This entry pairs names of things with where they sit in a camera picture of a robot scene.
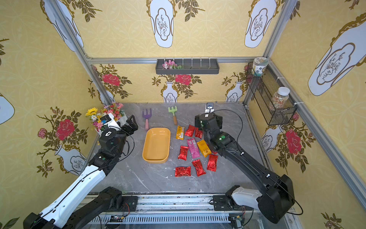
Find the red foil tea bag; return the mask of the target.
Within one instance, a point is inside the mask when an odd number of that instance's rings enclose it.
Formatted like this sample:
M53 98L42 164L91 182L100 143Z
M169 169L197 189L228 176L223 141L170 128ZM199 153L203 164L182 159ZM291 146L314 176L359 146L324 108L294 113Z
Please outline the red foil tea bag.
M202 137L203 137L203 131L200 130L198 127L196 127L195 128L195 131L194 131L194 136L202 139Z
M191 176L191 167L176 167L175 177Z
M186 161L187 155L188 155L188 150L189 150L188 146L180 146L180 152L178 155L178 159Z
M185 131L185 136L187 137L192 137L195 131L195 126L193 125L189 125L189 127L187 128L187 130Z
M196 170L196 174L197 174L198 177L200 177L201 175L206 174L200 159L193 161L192 165L194 166L194 168Z
M217 170L217 160L218 160L217 155L210 154L209 159L208 159L208 163L207 163L207 170L212 171L212 172L216 172L216 170Z

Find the yellow tea bag packet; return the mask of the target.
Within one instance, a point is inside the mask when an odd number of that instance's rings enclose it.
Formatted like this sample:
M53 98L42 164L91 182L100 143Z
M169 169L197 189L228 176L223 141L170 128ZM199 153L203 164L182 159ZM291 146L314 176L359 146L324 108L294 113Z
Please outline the yellow tea bag packet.
M197 142L197 146L204 157L207 157L212 153L208 144L204 140Z
M185 127L178 126L177 127L177 132L176 132L176 139L177 140L184 140L184 136L185 136Z

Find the magenta tea bag packet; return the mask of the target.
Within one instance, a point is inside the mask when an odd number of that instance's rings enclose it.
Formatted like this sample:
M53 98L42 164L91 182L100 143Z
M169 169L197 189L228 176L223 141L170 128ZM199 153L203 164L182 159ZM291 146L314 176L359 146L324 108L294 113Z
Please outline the magenta tea bag packet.
M200 151L198 148L198 145L194 138L188 139L187 144L189 147L189 151L191 152L192 159L199 158L200 157Z

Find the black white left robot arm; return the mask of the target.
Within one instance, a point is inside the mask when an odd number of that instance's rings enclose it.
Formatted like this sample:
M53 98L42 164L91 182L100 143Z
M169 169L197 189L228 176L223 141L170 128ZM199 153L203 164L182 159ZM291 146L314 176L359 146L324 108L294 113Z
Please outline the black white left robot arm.
M100 140L101 148L89 161L83 173L52 204L39 214L30 213L23 221L25 229L81 229L92 219L108 210L120 210L125 206L122 192L108 187L97 198L80 209L79 204L123 158L127 137L138 130L134 115L123 126L108 126Z

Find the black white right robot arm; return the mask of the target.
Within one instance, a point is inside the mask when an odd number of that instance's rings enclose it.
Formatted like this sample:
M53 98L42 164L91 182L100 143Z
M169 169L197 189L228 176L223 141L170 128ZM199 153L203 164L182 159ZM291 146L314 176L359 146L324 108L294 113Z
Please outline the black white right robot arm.
M255 189L237 187L229 196L236 205L249 206L261 211L270 222L277 224L295 204L292 180L265 168L249 155L237 140L222 131L223 118L215 113L195 116L195 127L203 131L209 148L237 166L256 186Z

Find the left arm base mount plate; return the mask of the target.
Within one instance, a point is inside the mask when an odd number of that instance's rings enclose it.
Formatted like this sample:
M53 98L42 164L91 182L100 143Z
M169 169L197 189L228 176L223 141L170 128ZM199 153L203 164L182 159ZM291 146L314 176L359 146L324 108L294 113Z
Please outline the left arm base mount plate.
M121 212L135 212L136 206L138 203L138 197L137 196L122 196L119 195L116 200L116 211Z

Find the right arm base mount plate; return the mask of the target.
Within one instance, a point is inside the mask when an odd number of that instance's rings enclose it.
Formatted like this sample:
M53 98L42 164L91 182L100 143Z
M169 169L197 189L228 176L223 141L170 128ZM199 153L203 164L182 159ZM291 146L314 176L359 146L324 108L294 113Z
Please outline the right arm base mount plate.
M234 200L226 195L214 195L210 204L215 211L233 211L238 208Z

